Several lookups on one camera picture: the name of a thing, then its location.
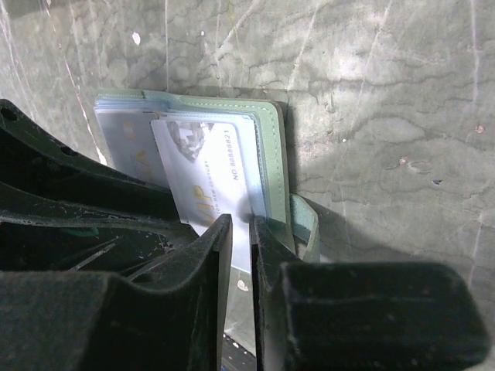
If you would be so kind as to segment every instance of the black plastic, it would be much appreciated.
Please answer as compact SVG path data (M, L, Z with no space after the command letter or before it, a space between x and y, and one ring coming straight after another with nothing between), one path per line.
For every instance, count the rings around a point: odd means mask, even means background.
M258 370L481 363L490 338L467 286L434 263L305 264L251 226Z

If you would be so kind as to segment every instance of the card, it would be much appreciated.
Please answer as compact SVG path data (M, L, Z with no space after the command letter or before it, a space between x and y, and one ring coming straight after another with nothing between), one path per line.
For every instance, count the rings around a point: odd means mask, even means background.
M119 172L169 187L151 127L151 121L159 118L159 114L99 109L96 116Z
M181 221L202 234L220 214L231 214L232 266L250 272L252 208L235 126L167 117L152 121L152 130Z

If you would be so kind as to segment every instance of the white card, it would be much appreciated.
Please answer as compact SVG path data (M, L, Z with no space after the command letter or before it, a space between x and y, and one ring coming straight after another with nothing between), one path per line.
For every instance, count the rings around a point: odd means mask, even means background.
M200 235L220 214L231 214L232 266L251 272L252 210L235 126L167 117L152 121L152 129L181 221ZM251 130L243 142L255 143L254 123Z

